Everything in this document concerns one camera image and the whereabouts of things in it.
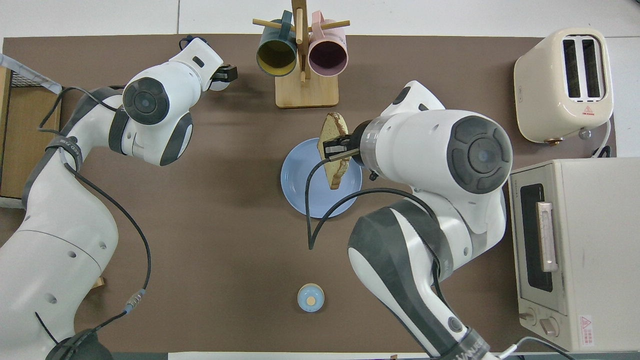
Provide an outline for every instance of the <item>pink mug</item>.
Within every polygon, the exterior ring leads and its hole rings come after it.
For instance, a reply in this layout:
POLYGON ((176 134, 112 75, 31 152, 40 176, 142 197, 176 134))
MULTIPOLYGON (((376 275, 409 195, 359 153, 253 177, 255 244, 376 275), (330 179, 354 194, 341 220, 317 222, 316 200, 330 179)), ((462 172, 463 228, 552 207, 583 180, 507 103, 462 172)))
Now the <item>pink mug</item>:
POLYGON ((344 71, 349 62, 344 28, 322 30, 320 25, 334 20, 325 20, 320 11, 311 16, 311 30, 307 63, 320 76, 336 76, 344 71))

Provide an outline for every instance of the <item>mug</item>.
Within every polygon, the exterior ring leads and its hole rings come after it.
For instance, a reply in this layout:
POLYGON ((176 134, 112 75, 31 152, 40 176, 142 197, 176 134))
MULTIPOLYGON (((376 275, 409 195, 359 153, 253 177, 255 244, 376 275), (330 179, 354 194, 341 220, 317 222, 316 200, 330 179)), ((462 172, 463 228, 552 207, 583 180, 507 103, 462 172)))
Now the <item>mug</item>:
POLYGON ((293 14, 287 10, 282 19, 273 22, 282 24, 280 29, 264 27, 258 43, 255 59, 267 75, 285 76, 296 67, 296 35, 291 31, 293 14))
POLYGON ((322 24, 330 24, 334 20, 325 20, 321 12, 311 16, 308 61, 309 67, 320 76, 336 76, 344 71, 349 62, 347 40, 344 28, 322 30, 322 24))

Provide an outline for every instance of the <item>mug rack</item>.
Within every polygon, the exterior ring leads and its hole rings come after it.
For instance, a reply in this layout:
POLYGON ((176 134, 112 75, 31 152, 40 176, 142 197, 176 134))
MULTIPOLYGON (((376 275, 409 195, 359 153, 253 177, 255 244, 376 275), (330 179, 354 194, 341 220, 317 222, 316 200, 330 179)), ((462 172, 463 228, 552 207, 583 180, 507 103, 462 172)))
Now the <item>mug rack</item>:
MULTIPOLYGON (((294 26, 291 31, 296 33, 296 47, 298 61, 296 68, 288 75, 275 78, 276 105, 282 109, 288 108, 322 108, 338 105, 338 77, 320 76, 312 72, 307 63, 309 50, 307 0, 291 0, 294 26)), ((272 21, 254 19, 255 25, 280 29, 281 24, 272 21)), ((348 20, 323 24, 321 29, 335 29, 349 26, 348 20)))

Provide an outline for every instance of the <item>robotic arm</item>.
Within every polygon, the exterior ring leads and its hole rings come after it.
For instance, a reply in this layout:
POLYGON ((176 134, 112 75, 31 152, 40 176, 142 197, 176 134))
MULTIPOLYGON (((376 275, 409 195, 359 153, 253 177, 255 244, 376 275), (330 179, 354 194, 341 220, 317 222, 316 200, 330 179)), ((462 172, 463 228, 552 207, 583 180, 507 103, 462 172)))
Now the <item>robotic arm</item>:
POLYGON ((496 359, 431 285, 504 234, 502 185, 513 157, 505 131, 478 113, 445 110, 429 90, 412 81, 381 116, 324 148, 327 158, 358 149, 354 159, 374 178, 410 185, 429 207, 400 200, 358 220, 348 254, 360 281, 430 357, 496 359), (336 143, 343 148, 336 150, 336 143))
MULTIPOLYGON (((131 79, 122 95, 100 88, 81 98, 31 173, 24 221, 0 248, 0 360, 111 359, 96 329, 75 334, 73 320, 109 263, 118 231, 74 171, 96 146, 160 166, 182 155, 191 138, 190 107, 202 92, 222 90, 237 77, 203 40, 188 40, 178 55, 131 79)), ((146 283, 120 316, 140 301, 146 283)))

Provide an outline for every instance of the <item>wooden crate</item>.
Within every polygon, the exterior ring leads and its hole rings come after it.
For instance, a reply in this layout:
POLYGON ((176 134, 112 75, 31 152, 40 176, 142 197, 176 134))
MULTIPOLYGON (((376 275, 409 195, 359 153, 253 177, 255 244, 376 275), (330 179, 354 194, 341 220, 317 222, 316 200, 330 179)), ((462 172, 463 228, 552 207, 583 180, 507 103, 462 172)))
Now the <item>wooden crate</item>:
MULTIPOLYGON (((19 207, 22 189, 53 134, 37 131, 57 95, 43 87, 12 87, 12 72, 0 67, 0 206, 19 207)), ((60 128, 60 107, 49 119, 60 128)))

